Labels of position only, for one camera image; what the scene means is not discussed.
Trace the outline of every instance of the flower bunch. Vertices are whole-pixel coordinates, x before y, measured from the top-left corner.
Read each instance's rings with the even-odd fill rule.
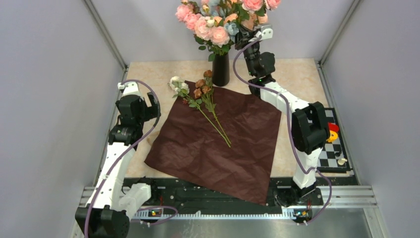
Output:
[[[267,10],[276,9],[281,0],[202,0],[201,6],[195,1],[181,0],[176,17],[193,31],[200,50],[224,55],[235,44],[239,33],[238,25],[252,30],[254,26],[268,22]]]
[[[192,98],[189,93],[190,89],[188,87],[188,84],[184,82],[180,77],[174,76],[169,81],[169,86],[173,91],[175,91],[174,98],[181,97],[183,98],[183,103],[188,104],[190,108],[195,108],[199,110],[204,117],[212,124],[212,126],[217,130],[217,132],[223,137],[223,139],[226,141],[226,144],[230,147],[231,143],[229,138],[227,138],[226,133],[224,132],[222,126],[220,125],[219,120],[217,119],[217,115],[214,111],[215,104],[213,103],[213,88],[212,88],[212,82],[211,78],[200,79],[196,82],[196,89],[194,90],[194,98]],[[220,132],[220,130],[214,125],[214,123],[207,117],[207,115],[203,112],[201,109],[201,104],[204,102],[206,108],[209,112],[212,112],[213,117],[216,119],[220,129],[223,131]]]

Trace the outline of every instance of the brown paper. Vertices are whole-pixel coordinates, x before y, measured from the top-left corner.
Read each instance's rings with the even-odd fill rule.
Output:
[[[195,84],[186,83],[192,95]],[[197,185],[265,204],[281,112],[254,95],[215,87],[213,96],[231,148],[200,111],[178,97],[145,163]],[[202,110],[217,126],[204,104]]]

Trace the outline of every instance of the marble surface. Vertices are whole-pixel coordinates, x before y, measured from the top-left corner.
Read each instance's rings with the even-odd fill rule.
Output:
[[[277,82],[297,97],[308,102],[320,101],[328,105],[321,81],[313,59],[276,59],[276,71],[272,74]],[[203,72],[211,69],[211,62],[208,61],[162,61],[162,62],[133,62],[130,64],[127,79],[142,80],[150,85],[159,97],[161,106],[161,117],[157,127],[151,135],[142,141],[137,149],[134,158],[131,160],[126,177],[152,177],[171,178],[172,176],[154,170],[144,163],[150,151],[153,141],[166,121],[169,111],[175,99],[172,98],[173,91],[167,83],[173,76],[180,76],[188,81],[197,81],[203,77]],[[244,60],[237,62],[239,75],[248,80],[248,70]],[[250,94],[248,86],[230,71],[230,82],[225,86],[230,90],[243,94]],[[147,89],[140,86],[140,91],[145,95]],[[146,122],[143,132],[148,131],[154,123]],[[296,161],[290,146],[286,116],[282,115],[280,129],[277,139],[277,147],[274,154],[272,177],[292,177],[296,168]],[[327,174],[329,176],[346,176],[346,174]]]

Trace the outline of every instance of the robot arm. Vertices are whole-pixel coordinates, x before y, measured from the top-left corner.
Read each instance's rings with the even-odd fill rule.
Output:
[[[259,25],[254,31],[240,27],[240,32],[236,36],[235,48],[242,50],[250,42],[270,39],[272,36],[273,29],[270,24]],[[271,89],[267,91],[250,86],[251,93],[272,104],[283,113],[292,115],[290,135],[296,148],[298,163],[302,164],[305,171],[316,168],[322,147],[329,138],[328,123],[323,105],[320,102],[306,102],[281,87],[271,77],[271,74],[275,71],[274,54],[268,52],[260,54],[259,42],[244,50],[244,58],[249,74],[255,77],[248,82]],[[295,197],[292,201],[285,202],[283,204],[285,206],[296,201],[299,202],[308,193],[314,191],[315,170],[312,169],[309,173],[305,173],[298,166],[293,176],[293,182],[292,190],[294,191],[292,193]]]
[[[130,145],[143,136],[143,124],[158,116],[158,106],[149,93],[152,106],[147,107],[137,83],[118,84],[118,88],[123,91],[121,99],[116,102],[120,115],[117,125],[109,132],[106,159],[95,188],[98,195],[89,218],[89,237],[92,238],[126,237],[130,220],[151,197],[150,185],[137,183],[120,199],[125,172],[137,147],[129,150],[118,162],[117,160]],[[89,198],[86,207],[76,211],[75,218],[82,230],[94,194]]]

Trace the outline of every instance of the black vase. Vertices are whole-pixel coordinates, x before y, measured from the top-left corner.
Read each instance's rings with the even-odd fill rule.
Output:
[[[216,55],[213,60],[213,84],[223,87],[229,83],[229,53]]]

